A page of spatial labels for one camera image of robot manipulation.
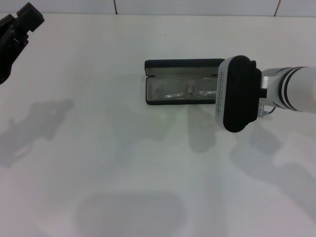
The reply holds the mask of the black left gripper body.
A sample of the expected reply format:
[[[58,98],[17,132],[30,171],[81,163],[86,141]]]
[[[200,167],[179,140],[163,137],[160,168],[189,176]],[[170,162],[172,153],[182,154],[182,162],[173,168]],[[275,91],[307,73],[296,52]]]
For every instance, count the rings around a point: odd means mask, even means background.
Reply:
[[[0,20],[0,83],[10,76],[12,65],[28,44],[28,35],[11,14]]]

